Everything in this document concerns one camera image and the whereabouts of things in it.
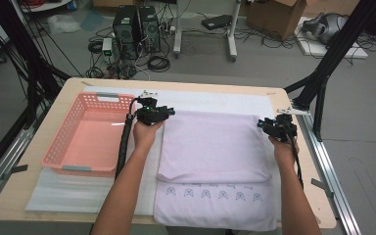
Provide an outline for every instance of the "wooden table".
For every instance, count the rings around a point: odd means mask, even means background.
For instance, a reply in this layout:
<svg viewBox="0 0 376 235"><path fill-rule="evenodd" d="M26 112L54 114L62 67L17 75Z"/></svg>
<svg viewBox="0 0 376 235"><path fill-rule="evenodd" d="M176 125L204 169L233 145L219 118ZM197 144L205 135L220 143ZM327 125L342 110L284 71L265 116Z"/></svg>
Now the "wooden table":
<svg viewBox="0 0 376 235"><path fill-rule="evenodd" d="M275 114L277 109L284 109L290 106L289 98L286 92L281 88L71 78L63 87L53 107L43 120L41 126L37 130L35 136L19 162L19 165L28 165L28 170L14 173L2 190L0 194L0 220L74 222L95 221L97 213L37 212L26 211L24 209L42 169L40 163L42 157L45 155L45 152L55 136L58 127L62 124L62 121L66 116L75 95L78 92L83 91L86 86L267 96L272 104L273 112ZM294 123L298 126L298 136L303 136L298 122L294 121ZM308 197L309 203L316 215L319 226L321 228L333 228L336 226L336 220L334 214L332 213L331 206L326 198L325 192L310 184L310 180L312 178L319 180L319 176L304 138L299 138L298 144L301 149L300 159L302 171L304 173L305 193ZM133 218L133 223L153 224L155 221L153 220L152 215L136 214Z"/></svg>

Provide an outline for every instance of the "desktop computer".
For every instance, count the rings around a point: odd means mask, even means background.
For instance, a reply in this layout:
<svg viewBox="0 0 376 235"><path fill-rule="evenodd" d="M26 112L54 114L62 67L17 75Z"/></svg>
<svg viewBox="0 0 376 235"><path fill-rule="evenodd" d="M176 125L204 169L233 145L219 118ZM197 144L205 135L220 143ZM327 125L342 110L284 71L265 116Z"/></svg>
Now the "desktop computer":
<svg viewBox="0 0 376 235"><path fill-rule="evenodd" d="M138 58L137 46L141 41L136 6L118 6L113 22L113 30L115 32L119 57L125 60L136 60Z"/></svg>
<svg viewBox="0 0 376 235"><path fill-rule="evenodd" d="M140 24L142 27L142 39L145 46L145 52L160 52L160 25L155 8L153 6L140 7L139 16Z"/></svg>

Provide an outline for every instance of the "folded cloth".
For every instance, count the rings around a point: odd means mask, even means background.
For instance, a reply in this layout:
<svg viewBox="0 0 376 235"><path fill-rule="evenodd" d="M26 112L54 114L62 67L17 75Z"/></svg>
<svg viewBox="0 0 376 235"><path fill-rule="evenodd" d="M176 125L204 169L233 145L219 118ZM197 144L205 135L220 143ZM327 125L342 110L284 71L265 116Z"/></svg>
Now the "folded cloth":
<svg viewBox="0 0 376 235"><path fill-rule="evenodd" d="M168 226L271 231L276 209L270 181L175 184L158 181L154 218Z"/></svg>
<svg viewBox="0 0 376 235"><path fill-rule="evenodd" d="M164 124L158 179L254 183L270 179L259 117L178 111Z"/></svg>
<svg viewBox="0 0 376 235"><path fill-rule="evenodd" d="M259 117L178 113L164 124L154 217L169 226L275 229Z"/></svg>

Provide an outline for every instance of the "person's right hand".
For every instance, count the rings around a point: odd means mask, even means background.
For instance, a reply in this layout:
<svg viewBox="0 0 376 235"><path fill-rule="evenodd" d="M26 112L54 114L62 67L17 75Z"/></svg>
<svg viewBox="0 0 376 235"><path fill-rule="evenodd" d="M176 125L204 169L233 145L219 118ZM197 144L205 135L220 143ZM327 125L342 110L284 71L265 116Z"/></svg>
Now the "person's right hand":
<svg viewBox="0 0 376 235"><path fill-rule="evenodd" d="M274 159L281 169L293 169L295 157L293 156L292 146L285 142L280 142L276 138L269 136L268 139L274 146ZM296 150L299 152L298 143L295 142Z"/></svg>
<svg viewBox="0 0 376 235"><path fill-rule="evenodd" d="M135 150L149 152L155 142L157 130L164 124L163 121L153 125L146 125L137 121L133 126L133 136L135 139Z"/></svg>

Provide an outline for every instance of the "cardboard box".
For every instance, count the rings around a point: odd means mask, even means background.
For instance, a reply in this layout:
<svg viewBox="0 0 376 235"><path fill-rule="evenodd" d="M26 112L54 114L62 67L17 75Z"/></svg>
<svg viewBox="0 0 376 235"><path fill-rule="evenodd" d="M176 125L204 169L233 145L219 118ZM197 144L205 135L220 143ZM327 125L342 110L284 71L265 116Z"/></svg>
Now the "cardboard box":
<svg viewBox="0 0 376 235"><path fill-rule="evenodd" d="M93 0L95 7L113 7L117 8L120 5L136 5L139 6L139 0Z"/></svg>
<svg viewBox="0 0 376 235"><path fill-rule="evenodd" d="M349 16L359 0L323 0L305 8L304 16L316 17L319 13L338 13Z"/></svg>
<svg viewBox="0 0 376 235"><path fill-rule="evenodd" d="M247 0L241 0L241 6L239 11L239 16L246 17L249 13L250 4L246 3Z"/></svg>
<svg viewBox="0 0 376 235"><path fill-rule="evenodd" d="M282 41L293 35L306 4L316 0L268 0L251 4L247 26Z"/></svg>

